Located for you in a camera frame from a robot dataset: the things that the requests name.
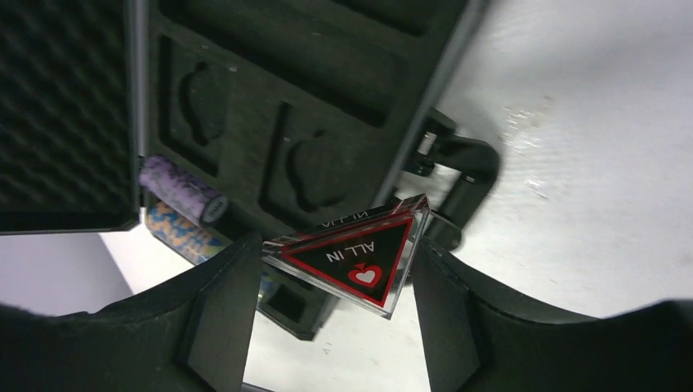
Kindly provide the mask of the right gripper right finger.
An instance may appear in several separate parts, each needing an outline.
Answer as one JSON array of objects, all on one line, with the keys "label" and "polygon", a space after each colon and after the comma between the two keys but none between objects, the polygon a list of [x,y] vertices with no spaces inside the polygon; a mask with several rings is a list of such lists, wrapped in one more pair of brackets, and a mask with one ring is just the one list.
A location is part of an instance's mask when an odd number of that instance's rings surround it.
[{"label": "right gripper right finger", "polygon": [[689,391],[692,303],[593,318],[527,296],[430,240],[412,276],[434,391]]}]

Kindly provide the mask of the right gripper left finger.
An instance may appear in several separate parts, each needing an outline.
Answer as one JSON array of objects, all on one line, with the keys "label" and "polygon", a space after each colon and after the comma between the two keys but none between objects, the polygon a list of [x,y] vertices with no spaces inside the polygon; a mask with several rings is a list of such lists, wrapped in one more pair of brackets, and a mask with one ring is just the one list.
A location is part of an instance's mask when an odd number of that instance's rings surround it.
[{"label": "right gripper left finger", "polygon": [[1,308],[4,391],[242,391],[262,239],[89,313]]}]

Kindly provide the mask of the poker chip stack back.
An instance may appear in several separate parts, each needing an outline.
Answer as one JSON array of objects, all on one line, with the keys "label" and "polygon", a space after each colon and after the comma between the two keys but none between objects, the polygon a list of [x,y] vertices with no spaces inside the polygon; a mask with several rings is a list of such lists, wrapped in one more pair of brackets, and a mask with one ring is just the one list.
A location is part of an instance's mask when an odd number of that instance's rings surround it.
[{"label": "poker chip stack back", "polygon": [[204,263],[226,247],[220,239],[164,202],[158,202],[147,210],[144,223],[155,238],[192,265]]}]

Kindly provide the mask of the poker chip stack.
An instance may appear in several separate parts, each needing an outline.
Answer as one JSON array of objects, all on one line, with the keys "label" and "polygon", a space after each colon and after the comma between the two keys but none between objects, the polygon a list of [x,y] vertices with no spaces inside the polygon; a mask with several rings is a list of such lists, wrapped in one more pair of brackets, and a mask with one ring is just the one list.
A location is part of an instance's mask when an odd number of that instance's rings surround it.
[{"label": "poker chip stack", "polygon": [[158,202],[147,210],[144,223],[155,238],[192,265],[204,263],[226,247],[220,239],[164,202]]},{"label": "poker chip stack", "polygon": [[143,162],[139,181],[197,226],[214,226],[230,206],[226,196],[163,155],[150,156]]}]

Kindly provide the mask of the red triangular button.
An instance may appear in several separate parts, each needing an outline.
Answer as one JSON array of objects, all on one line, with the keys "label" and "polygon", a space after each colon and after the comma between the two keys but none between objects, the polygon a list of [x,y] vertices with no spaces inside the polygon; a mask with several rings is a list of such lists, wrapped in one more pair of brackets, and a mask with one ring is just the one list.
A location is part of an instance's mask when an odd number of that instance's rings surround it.
[{"label": "red triangular button", "polygon": [[262,259],[390,319],[430,212],[425,194],[405,198],[266,240]]}]

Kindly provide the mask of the poker chip stack front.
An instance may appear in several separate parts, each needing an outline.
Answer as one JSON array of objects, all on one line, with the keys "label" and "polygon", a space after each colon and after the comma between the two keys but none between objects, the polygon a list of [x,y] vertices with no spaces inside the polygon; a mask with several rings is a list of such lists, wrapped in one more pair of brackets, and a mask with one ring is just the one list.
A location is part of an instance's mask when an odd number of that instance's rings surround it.
[{"label": "poker chip stack front", "polygon": [[163,155],[150,156],[143,162],[139,181],[197,226],[214,226],[230,206],[226,196]]}]

